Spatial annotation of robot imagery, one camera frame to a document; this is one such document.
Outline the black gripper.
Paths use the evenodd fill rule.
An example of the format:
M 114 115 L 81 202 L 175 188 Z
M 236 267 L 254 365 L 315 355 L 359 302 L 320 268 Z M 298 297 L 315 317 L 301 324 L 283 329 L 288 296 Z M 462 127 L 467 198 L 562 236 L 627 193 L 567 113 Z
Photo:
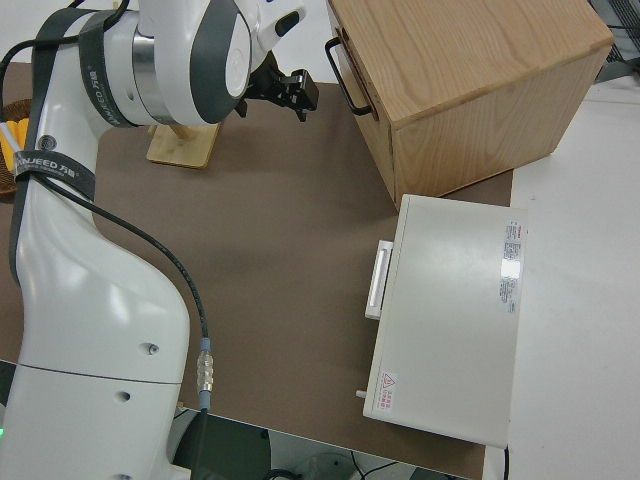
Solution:
M 318 104 L 318 88 L 314 82 L 306 82 L 308 71 L 299 69 L 286 76 L 280 69 L 276 57 L 269 51 L 249 76 L 247 89 L 237 104 L 241 118 L 247 116 L 248 99 L 265 100 L 280 107 L 286 107 L 286 95 L 290 95 L 290 108 L 300 122 L 305 122 L 307 113 L 315 111 Z

